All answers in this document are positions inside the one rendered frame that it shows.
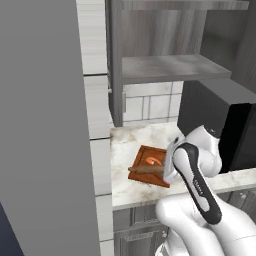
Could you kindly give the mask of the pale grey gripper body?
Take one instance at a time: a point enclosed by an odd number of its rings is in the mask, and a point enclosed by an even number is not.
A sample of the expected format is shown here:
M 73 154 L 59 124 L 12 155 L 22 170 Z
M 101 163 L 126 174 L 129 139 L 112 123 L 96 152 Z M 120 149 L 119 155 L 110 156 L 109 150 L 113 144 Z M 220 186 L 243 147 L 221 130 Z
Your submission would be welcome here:
M 172 156 L 176 148 L 184 141 L 183 136 L 176 137 L 168 146 L 165 162 L 164 162 L 164 172 L 163 172 L 163 180 L 166 183 L 173 183 L 175 177 L 177 176 L 177 171 L 174 168 Z

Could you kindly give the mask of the orange raw meat piece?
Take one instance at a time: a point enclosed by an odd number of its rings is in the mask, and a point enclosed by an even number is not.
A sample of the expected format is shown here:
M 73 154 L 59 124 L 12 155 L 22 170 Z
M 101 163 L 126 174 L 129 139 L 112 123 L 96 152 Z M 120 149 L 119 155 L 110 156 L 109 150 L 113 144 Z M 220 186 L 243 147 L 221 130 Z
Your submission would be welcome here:
M 160 160 L 154 158 L 154 157 L 147 157 L 146 158 L 146 163 L 150 165 L 159 165 L 162 166 L 162 163 Z

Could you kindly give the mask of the brown wooden rolling pin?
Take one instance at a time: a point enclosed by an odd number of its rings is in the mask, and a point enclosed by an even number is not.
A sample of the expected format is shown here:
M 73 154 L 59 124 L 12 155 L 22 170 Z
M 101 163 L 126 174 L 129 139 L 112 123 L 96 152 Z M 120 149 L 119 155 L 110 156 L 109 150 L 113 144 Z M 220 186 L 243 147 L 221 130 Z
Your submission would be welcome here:
M 164 172 L 164 166 L 158 166 L 158 165 L 134 166 L 134 167 L 129 167 L 128 171 L 139 173 L 139 174 L 163 173 Z

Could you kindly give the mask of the reddish brown cutting board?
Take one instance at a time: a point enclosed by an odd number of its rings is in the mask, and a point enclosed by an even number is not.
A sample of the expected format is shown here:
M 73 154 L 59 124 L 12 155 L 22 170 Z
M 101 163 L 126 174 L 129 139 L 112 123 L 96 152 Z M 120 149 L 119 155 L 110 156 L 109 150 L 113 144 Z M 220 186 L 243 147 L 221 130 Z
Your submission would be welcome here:
M 142 145 L 137 153 L 132 167 L 134 166 L 144 166 L 149 165 L 146 163 L 147 157 L 154 157 L 161 161 L 162 166 L 164 166 L 166 156 L 166 150 L 161 148 L 155 148 L 150 146 Z M 143 183 L 148 183 L 152 185 L 157 185 L 160 187 L 169 188 L 170 185 L 163 180 L 163 173 L 144 173 L 139 174 L 135 172 L 129 172 L 128 178 L 130 180 L 140 181 Z

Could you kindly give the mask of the white panelled tall cabinet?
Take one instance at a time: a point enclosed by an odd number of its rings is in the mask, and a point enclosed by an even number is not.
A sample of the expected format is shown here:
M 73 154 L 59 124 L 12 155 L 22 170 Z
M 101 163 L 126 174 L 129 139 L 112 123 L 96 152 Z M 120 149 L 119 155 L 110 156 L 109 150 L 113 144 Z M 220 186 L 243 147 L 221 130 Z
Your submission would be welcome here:
M 104 0 L 76 0 L 100 256 L 114 256 Z

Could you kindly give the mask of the grey base cabinet run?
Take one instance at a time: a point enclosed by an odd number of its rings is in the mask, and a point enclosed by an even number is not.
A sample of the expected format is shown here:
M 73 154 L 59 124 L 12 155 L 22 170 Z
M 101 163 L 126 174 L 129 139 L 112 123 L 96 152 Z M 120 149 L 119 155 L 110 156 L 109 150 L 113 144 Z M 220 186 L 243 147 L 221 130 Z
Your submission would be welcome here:
M 247 213 L 256 223 L 256 189 L 220 193 L 219 197 L 228 204 Z

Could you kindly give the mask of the grey base cabinet door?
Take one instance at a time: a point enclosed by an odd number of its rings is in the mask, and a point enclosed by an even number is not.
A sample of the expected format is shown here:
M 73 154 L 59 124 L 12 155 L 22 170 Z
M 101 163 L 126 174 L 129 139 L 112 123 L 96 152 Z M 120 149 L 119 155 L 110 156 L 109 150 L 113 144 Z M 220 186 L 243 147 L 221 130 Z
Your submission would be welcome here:
M 164 225 L 148 226 L 114 233 L 115 256 L 155 256 L 157 248 L 165 241 L 168 228 Z M 130 235 L 146 234 L 145 239 L 127 242 Z

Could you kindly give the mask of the grey wood cabinet door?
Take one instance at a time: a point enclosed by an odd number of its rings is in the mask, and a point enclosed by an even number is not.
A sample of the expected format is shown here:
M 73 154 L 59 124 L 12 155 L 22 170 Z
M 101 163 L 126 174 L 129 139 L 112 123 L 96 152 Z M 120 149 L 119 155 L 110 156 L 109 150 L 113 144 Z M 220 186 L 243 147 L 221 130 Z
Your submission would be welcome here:
M 122 0 L 105 0 L 110 111 L 115 127 L 123 126 Z

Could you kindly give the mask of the grey drawer front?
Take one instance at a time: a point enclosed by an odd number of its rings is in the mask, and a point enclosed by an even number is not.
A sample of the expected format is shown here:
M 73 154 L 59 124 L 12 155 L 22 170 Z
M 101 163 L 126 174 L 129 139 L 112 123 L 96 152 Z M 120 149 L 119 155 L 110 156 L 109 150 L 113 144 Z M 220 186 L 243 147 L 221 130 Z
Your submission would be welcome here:
M 159 224 L 156 217 L 155 204 L 132 207 L 113 212 L 114 231 L 127 230 L 129 228 Z

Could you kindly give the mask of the black microwave oven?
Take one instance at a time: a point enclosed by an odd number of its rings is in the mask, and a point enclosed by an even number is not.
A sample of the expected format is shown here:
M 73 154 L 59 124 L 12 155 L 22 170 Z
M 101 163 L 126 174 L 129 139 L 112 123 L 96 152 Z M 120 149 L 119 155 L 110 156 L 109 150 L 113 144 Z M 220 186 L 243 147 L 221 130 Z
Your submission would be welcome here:
M 256 94 L 231 79 L 185 81 L 177 126 L 204 125 L 219 141 L 222 173 L 256 168 Z

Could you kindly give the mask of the grey wood wall cabinet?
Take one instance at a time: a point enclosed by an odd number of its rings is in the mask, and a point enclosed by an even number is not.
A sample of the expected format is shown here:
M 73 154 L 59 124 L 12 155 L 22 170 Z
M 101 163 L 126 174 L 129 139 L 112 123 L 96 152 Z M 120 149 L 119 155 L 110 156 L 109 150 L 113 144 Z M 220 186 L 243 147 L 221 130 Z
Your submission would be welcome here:
M 122 82 L 228 78 L 256 0 L 121 0 Z

